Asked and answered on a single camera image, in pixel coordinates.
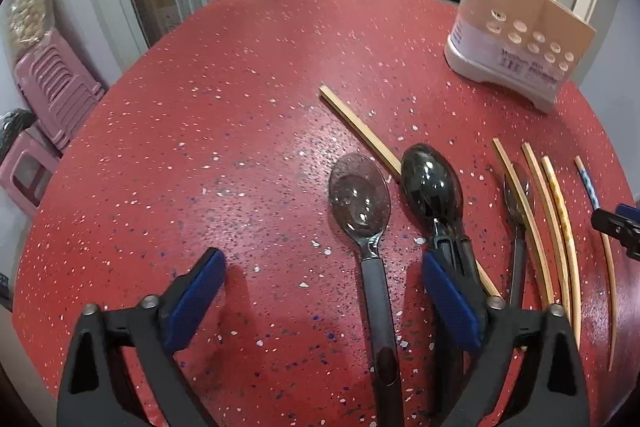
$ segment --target metal spoon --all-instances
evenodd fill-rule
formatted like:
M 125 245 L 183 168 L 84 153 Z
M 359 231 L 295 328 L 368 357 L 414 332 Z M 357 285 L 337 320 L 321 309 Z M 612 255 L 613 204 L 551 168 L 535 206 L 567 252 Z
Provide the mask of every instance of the metal spoon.
M 336 221 L 360 248 L 360 273 L 373 350 L 378 425 L 401 427 L 404 425 L 404 412 L 396 332 L 385 265 L 378 254 L 378 242 L 391 213 L 386 182 L 371 160 L 359 154 L 347 154 L 332 168 L 329 200 Z
M 536 207 L 536 198 L 533 194 L 533 187 L 531 181 L 527 177 L 525 169 L 517 164 L 513 164 L 513 170 L 516 172 L 524 193 L 529 201 L 529 206 L 533 212 Z M 511 289 L 509 291 L 509 306 L 514 308 L 522 308 L 522 298 L 524 295 L 524 279 L 527 269 L 527 244 L 525 242 L 525 235 L 527 229 L 525 227 L 524 209 L 518 202 L 515 194 L 511 190 L 505 177 L 502 184 L 502 190 L 504 192 L 504 203 L 507 205 L 507 210 L 511 217 L 511 222 L 514 228 L 514 240 L 513 240 L 513 261 L 511 263 Z

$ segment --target food packages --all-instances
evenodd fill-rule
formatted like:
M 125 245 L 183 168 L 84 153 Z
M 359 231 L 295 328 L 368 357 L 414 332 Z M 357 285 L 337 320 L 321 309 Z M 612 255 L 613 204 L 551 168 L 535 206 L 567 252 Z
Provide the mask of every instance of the food packages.
M 6 0 L 4 19 L 15 64 L 53 28 L 52 0 Z

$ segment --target chopstick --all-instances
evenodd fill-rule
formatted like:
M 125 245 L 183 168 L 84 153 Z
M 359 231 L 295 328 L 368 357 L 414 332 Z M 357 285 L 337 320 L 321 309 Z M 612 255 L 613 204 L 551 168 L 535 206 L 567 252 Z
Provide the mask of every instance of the chopstick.
M 380 161 L 385 164 L 389 169 L 391 175 L 400 181 L 402 176 L 402 164 L 400 160 L 387 148 L 382 141 L 373 134 L 373 131 L 360 119 L 358 116 L 342 101 L 338 96 L 324 84 L 320 86 L 320 97 L 327 101 L 338 115 L 349 124 L 349 126 L 360 136 L 369 148 L 378 156 Z M 476 266 L 478 266 L 478 273 L 480 275 L 480 282 L 484 286 L 484 291 L 489 296 L 500 297 L 500 292 L 492 280 L 489 278 L 484 268 L 480 265 L 478 259 L 476 259 Z
M 580 174 L 580 178 L 582 178 L 582 183 L 584 183 L 584 188 L 587 189 L 587 194 L 589 195 L 589 199 L 591 200 L 591 206 L 593 210 L 600 207 L 600 203 L 598 202 L 598 197 L 596 195 L 595 189 L 593 188 L 593 183 L 591 182 L 591 177 L 587 172 L 584 163 L 580 156 L 576 156 L 574 158 L 575 166 L 578 168 L 578 172 Z M 602 238 L 602 245 L 604 247 L 604 257 L 607 260 L 607 272 L 609 273 L 609 310 L 611 313 L 611 347 L 609 349 L 609 370 L 613 368 L 613 354 L 616 349 L 616 339 L 618 337 L 618 298 L 616 296 L 616 272 L 613 264 L 613 255 L 611 254 L 611 243 L 609 242 L 609 236 L 605 233 L 600 233 L 600 237 Z
M 533 152 L 530 144 L 524 142 L 522 144 L 522 151 L 524 152 L 527 164 L 533 175 L 533 179 L 536 182 L 536 188 L 538 193 L 542 194 L 542 206 L 545 209 L 546 222 L 549 224 L 551 232 L 551 240 L 554 245 L 554 254 L 556 258 L 556 268 L 558 269 L 558 279 L 560 280 L 560 295 L 562 298 L 562 307 L 566 313 L 566 317 L 569 320 L 569 324 L 572 322 L 571 315 L 571 292 L 569 290 L 569 273 L 566 265 L 566 252 L 564 251 L 564 240 L 562 240 L 562 233 L 560 226 L 558 225 L 558 216 L 556 216 L 556 209 L 554 207 L 549 190 L 546 187 L 545 178 L 540 169 L 538 159 Z
M 401 164 L 398 158 L 373 134 L 370 128 L 327 86 L 320 86 L 320 97 L 348 123 L 351 128 L 365 141 L 365 143 L 378 155 L 386 168 L 391 171 L 396 180 L 400 180 Z
M 545 170 L 546 179 L 551 187 L 551 193 L 554 196 L 556 202 L 556 210 L 558 211 L 558 217 L 560 219 L 560 225 L 562 228 L 562 235 L 564 235 L 564 246 L 566 248 L 567 258 L 569 260 L 569 274 L 571 275 L 571 292 L 572 292 L 572 305 L 574 312 L 574 319 L 572 325 L 574 327 L 575 344 L 580 349 L 580 332 L 582 330 L 582 302 L 580 297 L 580 272 L 578 270 L 578 257 L 575 252 L 574 233 L 571 230 L 571 222 L 569 221 L 569 214 L 566 211 L 566 204 L 564 203 L 564 196 L 556 178 L 556 172 L 549 156 L 543 156 L 542 168 Z
M 524 190 L 522 189 L 522 185 L 520 184 L 520 181 L 513 170 L 513 165 L 511 165 L 511 161 L 498 138 L 494 138 L 494 148 L 498 159 L 502 163 L 505 174 L 507 175 L 507 180 L 511 185 L 511 188 L 516 193 L 518 203 L 520 203 L 521 207 L 524 209 L 525 225 L 530 237 L 533 238 L 536 281 L 538 282 L 538 288 L 540 290 L 540 299 L 542 300 L 543 307 L 546 307 L 553 304 L 555 299 L 553 285 L 551 284 L 551 275 L 549 273 L 548 264 L 546 263 L 545 250 L 542 246 L 542 240 L 540 239 L 540 232 L 538 231 L 536 220 L 533 218 L 533 212 L 529 206 L 529 201 L 527 201 Z

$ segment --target red speckled countertop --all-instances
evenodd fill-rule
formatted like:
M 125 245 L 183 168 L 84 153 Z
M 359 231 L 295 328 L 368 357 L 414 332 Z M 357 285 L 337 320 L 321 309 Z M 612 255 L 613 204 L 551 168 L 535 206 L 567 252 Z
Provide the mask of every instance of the red speckled countertop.
M 49 390 L 57 393 L 85 303 L 132 306 L 219 247 L 225 289 L 177 355 L 214 418 L 227 426 L 373 425 L 356 255 L 326 189 L 338 157 L 369 152 L 319 101 L 326 83 L 398 156 L 424 140 L 449 158 L 464 190 L 466 232 L 503 294 L 512 231 L 491 139 L 499 136 L 523 165 L 523 140 L 551 157 L 574 228 L 580 352 L 592 425 L 601 423 L 638 375 L 640 265 L 612 242 L 620 316 L 608 373 L 606 263 L 574 156 L 605 208 L 632 203 L 625 176 L 573 84 L 543 116 L 450 71 L 443 45 L 454 14 L 435 0 L 216 0 L 140 58 L 65 153 L 20 261 L 14 325 Z M 389 189 L 380 251 L 410 427 L 426 425 L 431 410 L 432 312 L 419 278 L 420 233 L 399 187 Z M 538 307 L 531 273 L 525 306 Z M 132 373 L 160 425 L 139 367 Z

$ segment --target pink plastic stool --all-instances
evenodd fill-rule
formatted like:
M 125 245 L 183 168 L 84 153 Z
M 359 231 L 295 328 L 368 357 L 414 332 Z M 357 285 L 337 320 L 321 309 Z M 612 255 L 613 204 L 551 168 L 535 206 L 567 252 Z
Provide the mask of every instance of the pink plastic stool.
M 31 156 L 40 164 L 29 187 L 26 187 L 16 176 L 18 166 L 25 155 Z M 52 156 L 40 142 L 31 137 L 27 131 L 22 131 L 0 165 L 0 185 L 31 219 L 35 217 L 40 204 L 35 194 L 36 189 L 46 171 L 51 173 L 56 171 L 58 162 L 59 160 Z
M 15 67 L 15 78 L 38 127 L 63 151 L 104 95 L 104 88 L 53 29 Z

